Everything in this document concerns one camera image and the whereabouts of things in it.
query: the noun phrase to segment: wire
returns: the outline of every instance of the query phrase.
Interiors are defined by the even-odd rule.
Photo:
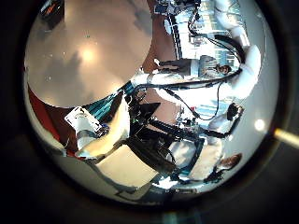
[[[195,23],[195,20],[192,20],[194,18],[194,16],[196,15],[196,13],[198,12],[198,9],[197,7],[194,8],[193,12],[192,12],[192,15],[189,17],[189,20],[188,20],[188,29],[190,31],[190,33],[193,35],[193,37],[195,36],[202,36],[204,38],[206,38],[207,40],[209,40],[212,44],[218,46],[218,47],[221,47],[221,48],[225,48],[227,50],[229,50],[236,58],[237,60],[240,62],[240,59],[239,57],[236,56],[235,52],[233,52],[231,49],[229,49],[227,46],[223,45],[221,42],[215,40],[215,39],[211,39],[203,34],[199,34],[197,32],[195,32],[193,29],[192,29],[192,26],[194,25]]]
[[[183,104],[185,104],[185,105],[187,106],[187,108],[192,112],[192,114],[193,114],[196,118],[201,119],[201,120],[212,120],[212,119],[214,119],[214,118],[217,116],[218,111],[219,111],[219,102],[220,102],[220,100],[219,100],[219,92],[220,92],[220,87],[221,87],[221,85],[222,85],[223,83],[224,83],[224,82],[221,82],[221,83],[219,84],[218,88],[217,88],[217,107],[216,107],[216,110],[215,110],[214,115],[213,115],[211,118],[209,118],[209,119],[203,119],[203,118],[201,118],[200,114],[198,114],[196,111],[192,110],[192,109],[186,104],[186,102],[185,102],[183,99],[181,99],[180,96],[178,96],[177,94],[175,94],[173,91],[171,91],[171,90],[169,90],[169,89],[164,89],[164,90],[165,90],[169,95],[175,97],[176,99],[180,100]]]

